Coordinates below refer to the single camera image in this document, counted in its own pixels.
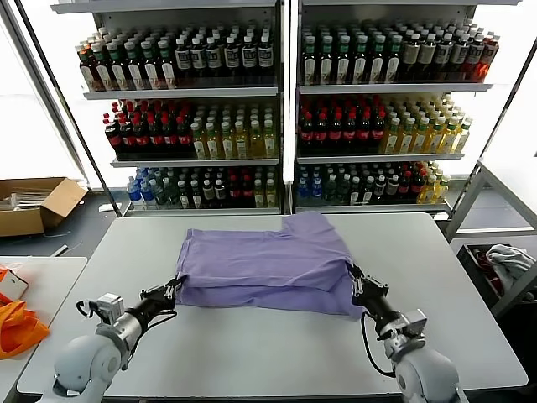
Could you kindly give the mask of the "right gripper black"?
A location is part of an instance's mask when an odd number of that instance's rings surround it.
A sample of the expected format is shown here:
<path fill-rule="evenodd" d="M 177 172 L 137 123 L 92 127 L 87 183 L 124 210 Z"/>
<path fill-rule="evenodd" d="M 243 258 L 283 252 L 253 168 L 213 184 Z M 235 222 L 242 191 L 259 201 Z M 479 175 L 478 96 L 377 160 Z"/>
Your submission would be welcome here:
<path fill-rule="evenodd" d="M 367 310 L 377 327 L 385 327 L 401 318 L 400 312 L 388 303 L 388 284 L 371 275 L 364 275 L 357 265 L 349 266 L 349 276 L 352 280 L 352 299 L 355 299 L 357 306 Z"/>

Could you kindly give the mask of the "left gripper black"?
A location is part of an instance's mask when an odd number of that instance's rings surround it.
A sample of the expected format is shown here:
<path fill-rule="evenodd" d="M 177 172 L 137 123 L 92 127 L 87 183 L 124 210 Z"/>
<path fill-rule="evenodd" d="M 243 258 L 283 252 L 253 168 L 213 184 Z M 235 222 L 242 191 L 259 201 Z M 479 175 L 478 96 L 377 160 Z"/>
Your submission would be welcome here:
<path fill-rule="evenodd" d="M 178 275 L 164 285 L 156 285 L 140 291 L 140 302 L 125 310 L 139 323 L 142 332 L 147 332 L 149 323 L 164 311 L 173 311 L 178 295 L 186 282 L 185 275 Z"/>

